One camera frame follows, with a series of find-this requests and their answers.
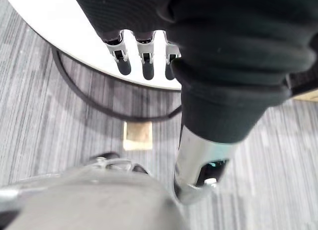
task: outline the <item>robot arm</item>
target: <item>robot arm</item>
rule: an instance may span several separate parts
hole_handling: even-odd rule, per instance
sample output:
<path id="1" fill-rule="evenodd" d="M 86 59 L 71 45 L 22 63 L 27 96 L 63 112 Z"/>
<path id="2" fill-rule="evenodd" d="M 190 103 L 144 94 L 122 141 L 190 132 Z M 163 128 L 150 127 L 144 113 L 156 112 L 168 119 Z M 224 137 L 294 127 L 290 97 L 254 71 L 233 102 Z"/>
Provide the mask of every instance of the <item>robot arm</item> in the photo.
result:
<path id="1" fill-rule="evenodd" d="M 265 110 L 289 98 L 286 75 L 314 63 L 318 0 L 163 0 L 159 13 L 182 55 L 171 62 L 183 123 L 174 182 L 190 203 Z"/>

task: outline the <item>round table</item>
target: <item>round table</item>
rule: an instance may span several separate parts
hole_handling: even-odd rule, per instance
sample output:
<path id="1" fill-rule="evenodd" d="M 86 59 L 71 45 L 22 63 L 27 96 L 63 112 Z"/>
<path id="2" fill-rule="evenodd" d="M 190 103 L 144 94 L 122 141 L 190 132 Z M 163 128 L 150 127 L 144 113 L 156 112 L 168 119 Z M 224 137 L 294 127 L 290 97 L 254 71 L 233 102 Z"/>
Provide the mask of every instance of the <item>round table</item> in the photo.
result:
<path id="1" fill-rule="evenodd" d="M 124 76 L 118 71 L 114 58 L 76 0 L 8 1 L 26 23 L 52 45 L 54 60 L 59 69 L 63 69 L 59 59 L 59 52 L 63 52 L 79 63 L 125 82 L 164 90 L 181 89 L 176 79 L 167 80 L 164 75 L 163 31 L 155 34 L 155 76 L 152 80 L 144 79 L 136 41 L 131 32 L 124 31 L 132 69 L 129 75 Z"/>

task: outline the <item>metal bracket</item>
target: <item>metal bracket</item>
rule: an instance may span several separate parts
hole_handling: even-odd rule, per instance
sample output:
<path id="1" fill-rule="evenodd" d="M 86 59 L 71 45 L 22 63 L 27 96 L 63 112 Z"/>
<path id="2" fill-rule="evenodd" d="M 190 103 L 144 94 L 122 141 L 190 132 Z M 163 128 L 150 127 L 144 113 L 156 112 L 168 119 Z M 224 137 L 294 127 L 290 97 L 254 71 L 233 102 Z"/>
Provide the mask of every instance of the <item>metal bracket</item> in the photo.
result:
<path id="1" fill-rule="evenodd" d="M 165 42 L 166 42 L 165 62 L 167 65 L 169 65 L 172 59 L 181 57 L 181 54 L 180 54 L 178 46 L 169 43 L 169 41 L 167 40 L 167 36 L 166 36 L 165 32 L 164 32 L 164 38 L 165 38 Z"/>
<path id="2" fill-rule="evenodd" d="M 141 62 L 145 64 L 147 61 L 152 64 L 154 62 L 154 39 L 152 38 L 152 40 L 147 43 L 137 40 L 137 47 Z"/>
<path id="3" fill-rule="evenodd" d="M 119 44 L 109 45 L 109 44 L 105 43 L 110 54 L 114 57 L 114 59 L 117 63 L 119 63 L 119 59 L 123 59 L 125 62 L 128 60 L 127 47 L 125 44 L 124 33 L 121 32 L 120 35 L 121 35 L 121 41 Z"/>

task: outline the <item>robotic hand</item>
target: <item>robotic hand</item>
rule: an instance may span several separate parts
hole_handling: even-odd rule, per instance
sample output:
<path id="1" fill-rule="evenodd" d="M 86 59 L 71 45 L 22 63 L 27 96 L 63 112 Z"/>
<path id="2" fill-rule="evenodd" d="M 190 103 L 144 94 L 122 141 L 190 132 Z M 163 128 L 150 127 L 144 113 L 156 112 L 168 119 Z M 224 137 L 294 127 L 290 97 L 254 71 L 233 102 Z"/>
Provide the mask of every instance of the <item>robotic hand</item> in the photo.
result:
<path id="1" fill-rule="evenodd" d="M 182 85 L 174 177 L 182 203 L 219 181 L 265 110 L 290 97 L 286 76 L 316 59 L 309 43 L 318 33 L 318 0 L 77 1 L 124 75 L 130 71 L 120 31 L 136 35 L 145 79 L 154 75 L 153 31 L 166 31 L 173 71 L 166 77 Z"/>

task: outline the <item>gray carpet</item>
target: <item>gray carpet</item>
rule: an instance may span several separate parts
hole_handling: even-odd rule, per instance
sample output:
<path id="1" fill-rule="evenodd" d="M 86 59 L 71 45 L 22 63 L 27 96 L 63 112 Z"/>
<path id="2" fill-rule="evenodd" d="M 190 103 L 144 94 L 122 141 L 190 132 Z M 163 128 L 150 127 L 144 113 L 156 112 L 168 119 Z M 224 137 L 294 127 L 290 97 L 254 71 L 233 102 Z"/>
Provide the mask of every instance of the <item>gray carpet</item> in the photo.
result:
<path id="1" fill-rule="evenodd" d="M 73 74 L 85 72 L 63 61 Z M 95 93 L 93 78 L 74 77 Z M 179 102 L 178 96 L 167 101 L 163 94 L 137 92 L 131 98 L 147 105 L 136 109 L 125 102 L 131 105 L 126 109 L 123 89 L 116 84 L 115 98 L 107 103 L 126 113 L 162 113 Z M 154 96 L 165 105 L 149 101 Z M 179 131 L 180 115 L 155 123 L 152 151 L 125 152 L 123 122 L 84 104 L 59 75 L 50 46 L 0 0 L 0 185 L 116 151 L 143 164 L 171 192 Z M 290 100 L 269 109 L 239 147 L 218 191 L 191 207 L 180 206 L 191 229 L 318 230 L 317 149 L 317 103 Z"/>

